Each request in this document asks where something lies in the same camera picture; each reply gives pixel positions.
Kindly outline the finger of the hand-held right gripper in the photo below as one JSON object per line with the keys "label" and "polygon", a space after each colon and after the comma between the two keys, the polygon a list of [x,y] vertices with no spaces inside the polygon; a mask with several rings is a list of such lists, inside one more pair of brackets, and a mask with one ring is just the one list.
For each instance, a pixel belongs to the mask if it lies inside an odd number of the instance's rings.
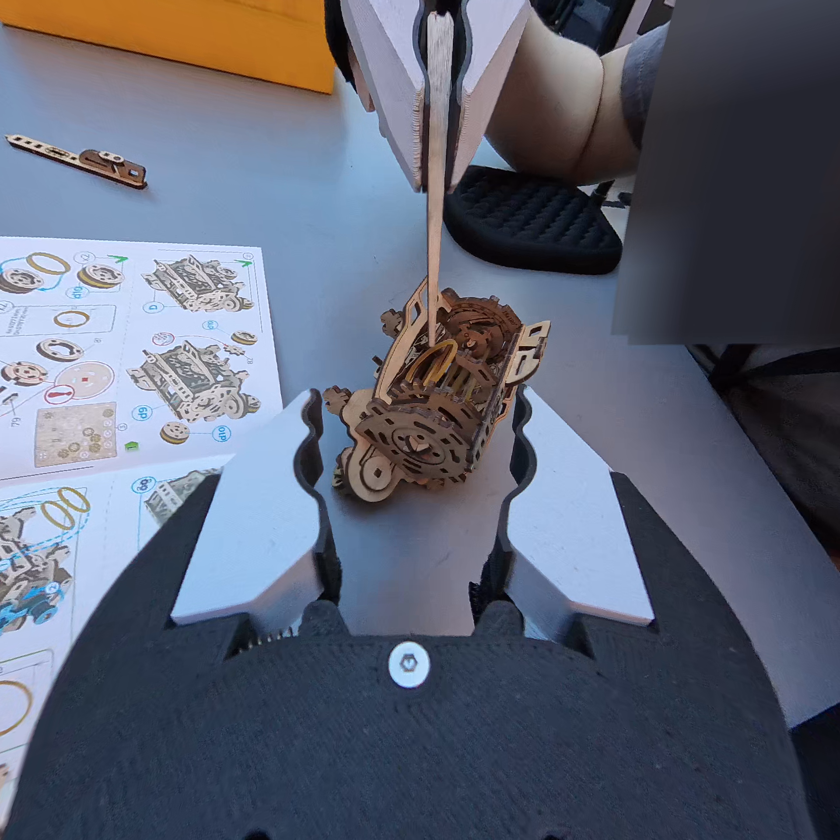
{"label": "finger of the hand-held right gripper", "polygon": [[529,18],[528,1],[467,1],[461,6],[465,57],[455,81],[456,115],[448,147],[453,192],[487,130]]}
{"label": "finger of the hand-held right gripper", "polygon": [[381,135],[415,192],[425,191],[424,111],[427,75],[419,53],[420,1],[342,1],[353,50]]}

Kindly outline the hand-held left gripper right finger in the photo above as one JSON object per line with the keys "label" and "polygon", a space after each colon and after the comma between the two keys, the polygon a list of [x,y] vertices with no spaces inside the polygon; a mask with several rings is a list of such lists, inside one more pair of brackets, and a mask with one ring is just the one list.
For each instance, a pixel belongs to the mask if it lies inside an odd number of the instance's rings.
{"label": "hand-held left gripper right finger", "polygon": [[510,470],[475,622],[507,597],[538,637],[559,642],[576,613],[648,625],[655,617],[608,464],[531,387],[513,414]]}

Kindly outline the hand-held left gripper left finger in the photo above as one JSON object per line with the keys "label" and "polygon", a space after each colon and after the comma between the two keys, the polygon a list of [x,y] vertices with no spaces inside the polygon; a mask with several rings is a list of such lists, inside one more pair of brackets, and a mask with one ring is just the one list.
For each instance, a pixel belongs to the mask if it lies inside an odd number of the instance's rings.
{"label": "hand-held left gripper left finger", "polygon": [[342,570],[322,474],[322,400],[302,392],[223,468],[171,618],[246,613],[289,627],[317,599],[338,603]]}

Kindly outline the thin wooden stick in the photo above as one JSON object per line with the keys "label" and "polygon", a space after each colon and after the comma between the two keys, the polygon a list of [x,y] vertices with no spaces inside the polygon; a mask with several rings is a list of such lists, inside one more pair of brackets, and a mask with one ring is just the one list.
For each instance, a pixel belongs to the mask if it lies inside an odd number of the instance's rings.
{"label": "thin wooden stick", "polygon": [[454,21],[432,12],[427,19],[429,116],[427,133],[427,336],[435,346],[438,279],[446,188],[448,115]]}

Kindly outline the wooden mechanical model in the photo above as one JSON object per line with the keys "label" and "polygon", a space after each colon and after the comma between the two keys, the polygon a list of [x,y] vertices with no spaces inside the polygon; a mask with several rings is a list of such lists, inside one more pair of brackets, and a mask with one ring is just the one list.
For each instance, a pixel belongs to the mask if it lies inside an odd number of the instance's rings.
{"label": "wooden mechanical model", "polygon": [[497,297],[447,288],[437,296],[436,339],[458,343],[455,361],[439,383],[422,387],[438,353],[409,384],[405,373],[428,348],[426,293],[424,280],[403,310],[381,315],[393,343],[384,360],[374,360],[374,388],[322,393],[353,441],[337,457],[332,485],[363,501],[383,501],[402,480],[427,488],[464,482],[543,358],[549,320],[525,325]]}

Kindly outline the yellow rubber band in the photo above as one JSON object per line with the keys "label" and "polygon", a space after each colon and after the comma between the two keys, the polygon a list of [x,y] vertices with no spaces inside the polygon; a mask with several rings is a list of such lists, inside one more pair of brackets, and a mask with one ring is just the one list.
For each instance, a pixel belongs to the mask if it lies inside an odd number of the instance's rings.
{"label": "yellow rubber band", "polygon": [[437,357],[436,354],[443,352],[444,355],[428,367],[422,381],[422,387],[439,383],[445,378],[448,368],[455,361],[458,349],[458,343],[454,339],[446,339],[430,346],[408,368],[405,373],[405,381],[409,384],[413,383],[422,364],[430,358]]}

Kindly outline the person's right forearm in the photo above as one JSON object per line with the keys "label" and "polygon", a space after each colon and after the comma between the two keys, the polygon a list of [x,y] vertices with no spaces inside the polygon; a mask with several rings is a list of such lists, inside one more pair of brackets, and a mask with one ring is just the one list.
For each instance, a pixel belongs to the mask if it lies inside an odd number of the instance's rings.
{"label": "person's right forearm", "polygon": [[531,10],[488,142],[513,170],[571,185],[634,175],[668,30],[598,56]]}

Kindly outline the yellow box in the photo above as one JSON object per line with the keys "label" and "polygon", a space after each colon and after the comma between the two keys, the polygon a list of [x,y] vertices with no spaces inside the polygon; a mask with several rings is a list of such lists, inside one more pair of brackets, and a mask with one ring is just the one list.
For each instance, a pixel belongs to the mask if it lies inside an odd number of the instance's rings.
{"label": "yellow box", "polygon": [[321,1],[2,1],[6,25],[333,92]]}

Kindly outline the illustrated instruction booklet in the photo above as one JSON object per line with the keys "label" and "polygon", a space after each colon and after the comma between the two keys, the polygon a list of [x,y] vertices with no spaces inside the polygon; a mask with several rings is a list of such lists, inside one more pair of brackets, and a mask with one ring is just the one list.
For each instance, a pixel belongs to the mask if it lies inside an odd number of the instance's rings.
{"label": "illustrated instruction booklet", "polygon": [[260,250],[3,237],[1,761],[110,584],[282,409]]}

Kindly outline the small flat wooden part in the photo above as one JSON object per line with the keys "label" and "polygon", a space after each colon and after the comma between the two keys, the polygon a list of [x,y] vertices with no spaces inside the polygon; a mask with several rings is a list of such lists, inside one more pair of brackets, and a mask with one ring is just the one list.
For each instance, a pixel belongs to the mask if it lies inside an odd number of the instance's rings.
{"label": "small flat wooden part", "polygon": [[84,150],[78,154],[74,154],[49,143],[14,133],[5,135],[5,139],[16,149],[72,166],[78,170],[106,178],[112,182],[121,183],[139,190],[147,186],[145,167],[141,164],[128,161],[121,155],[115,153]]}

